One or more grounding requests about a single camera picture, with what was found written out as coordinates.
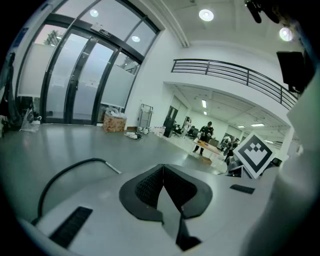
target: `gray floor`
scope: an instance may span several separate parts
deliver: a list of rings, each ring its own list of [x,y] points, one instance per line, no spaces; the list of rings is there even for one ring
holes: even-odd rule
[[[102,127],[43,124],[36,133],[9,132],[0,139],[0,179],[17,216],[37,217],[40,194],[62,169],[88,158],[102,158],[121,172],[155,164],[176,164],[212,173],[212,168],[153,134],[140,140]],[[86,184],[118,175],[101,162],[84,164],[61,177],[49,190],[44,212]]]

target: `door frame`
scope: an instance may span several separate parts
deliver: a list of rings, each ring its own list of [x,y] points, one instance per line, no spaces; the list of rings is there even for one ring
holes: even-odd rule
[[[70,37],[71,34],[87,38],[88,41],[84,45],[81,53],[78,56],[78,59],[76,60],[74,67],[72,69],[71,75],[69,77],[67,90],[65,93],[65,100],[64,100],[64,109],[63,109],[63,118],[51,118],[47,117],[47,99],[48,99],[48,90],[50,86],[50,80],[52,77],[53,70],[55,68],[57,59],[61,53],[61,50],[63,49],[66,41]],[[121,47],[116,47],[115,45],[112,45],[105,40],[96,37],[93,33],[89,32],[82,32],[78,29],[72,28],[69,31],[67,31],[67,35],[62,39],[59,49],[57,49],[55,56],[53,57],[50,66],[46,70],[46,75],[43,79],[42,84],[42,103],[40,104],[40,112],[42,116],[42,122],[43,123],[56,123],[56,124],[77,124],[77,125],[96,125],[97,124],[97,117],[99,114],[100,109],[100,101],[102,98],[102,94],[104,92],[106,82],[108,79],[108,76],[110,74],[110,71],[112,69],[112,66],[114,62],[116,61],[117,56],[119,55],[120,51],[122,50]],[[102,76],[99,81],[99,85],[95,94],[94,104],[92,108],[92,115],[91,120],[84,120],[84,119],[73,119],[73,109],[74,109],[74,102],[76,98],[77,88],[78,88],[78,81],[81,75],[81,72],[87,62],[87,59],[89,55],[91,54],[94,46],[99,43],[111,50],[113,50],[113,53],[107,63],[107,65],[104,68],[104,71],[102,73]]]

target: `black cable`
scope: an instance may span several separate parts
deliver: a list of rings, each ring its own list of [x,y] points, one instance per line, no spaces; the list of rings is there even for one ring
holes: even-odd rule
[[[90,159],[86,159],[86,160],[83,160],[83,161],[80,161],[80,162],[77,162],[73,165],[70,165],[69,167],[63,169],[62,171],[58,172],[55,176],[53,176],[52,179],[49,180],[49,182],[45,185],[42,193],[41,193],[41,196],[40,196],[40,199],[39,199],[39,202],[38,202],[38,217],[33,220],[33,224],[35,224],[40,217],[42,217],[42,208],[43,208],[43,204],[44,204],[44,201],[45,201],[45,197],[46,197],[46,194],[49,190],[49,188],[51,187],[51,185],[56,181],[56,179],[58,179],[60,176],[62,176],[63,174],[65,174],[66,172],[70,171],[72,168],[75,168],[79,165],[82,165],[84,163],[87,163],[87,162],[94,162],[94,161],[100,161],[100,162],[103,162],[103,163],[107,163],[106,160],[103,160],[101,158],[90,158]]]

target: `man in black clothing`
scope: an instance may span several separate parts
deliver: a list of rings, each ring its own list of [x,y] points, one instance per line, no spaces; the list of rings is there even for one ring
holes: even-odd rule
[[[208,122],[207,126],[203,126],[200,129],[200,133],[201,133],[201,137],[200,137],[200,141],[206,142],[208,143],[211,139],[211,136],[214,134],[214,129],[211,127],[212,122]],[[199,146],[197,145],[193,151],[193,153],[195,153],[197,150],[199,149]],[[202,153],[204,151],[204,148],[202,147],[200,149],[200,155],[202,156]]]

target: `fluorescent light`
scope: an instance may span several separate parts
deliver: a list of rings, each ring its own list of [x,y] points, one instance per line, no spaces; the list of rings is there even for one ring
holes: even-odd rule
[[[210,10],[203,9],[199,12],[199,17],[205,22],[210,22],[214,19],[214,14]]]
[[[251,126],[256,127],[256,126],[265,126],[263,123],[255,123],[251,124]]]
[[[287,28],[287,27],[281,28],[280,31],[279,31],[279,35],[280,35],[282,40],[287,41],[287,42],[291,41],[292,38],[294,37],[292,35],[291,30],[289,28]]]
[[[136,35],[132,36],[131,39],[132,39],[132,41],[134,41],[136,43],[140,42],[140,38]]]
[[[99,12],[97,11],[97,10],[95,10],[95,9],[92,9],[92,10],[90,10],[90,15],[92,16],[92,17],[98,17],[98,15],[99,15]]]

